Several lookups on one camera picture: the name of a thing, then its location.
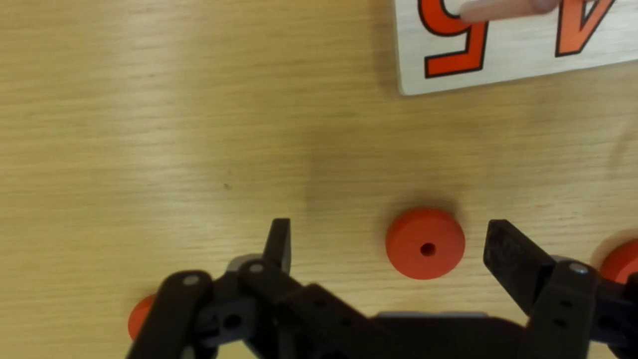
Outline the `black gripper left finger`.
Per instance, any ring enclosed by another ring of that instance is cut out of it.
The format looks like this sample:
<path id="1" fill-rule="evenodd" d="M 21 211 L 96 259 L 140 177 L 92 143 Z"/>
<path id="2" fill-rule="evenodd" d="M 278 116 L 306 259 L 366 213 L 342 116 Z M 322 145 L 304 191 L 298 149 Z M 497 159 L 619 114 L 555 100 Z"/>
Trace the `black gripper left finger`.
<path id="1" fill-rule="evenodd" d="M 266 249 L 238 257 L 220 279 L 170 275 L 126 359 L 216 359 L 236 341 L 260 359 L 372 357 L 372 321 L 290 267 L 292 221 L 274 219 Z"/>

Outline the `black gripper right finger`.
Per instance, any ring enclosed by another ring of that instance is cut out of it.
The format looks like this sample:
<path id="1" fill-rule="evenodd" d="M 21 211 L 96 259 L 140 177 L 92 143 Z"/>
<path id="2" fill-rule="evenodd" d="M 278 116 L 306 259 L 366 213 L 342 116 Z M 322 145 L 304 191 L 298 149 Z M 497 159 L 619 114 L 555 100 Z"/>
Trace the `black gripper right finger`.
<path id="1" fill-rule="evenodd" d="M 509 219 L 491 219 L 483 261 L 527 313 L 523 359 L 587 359 L 593 341 L 638 359 L 638 275 L 605 279 L 591 265 L 553 257 Z"/>

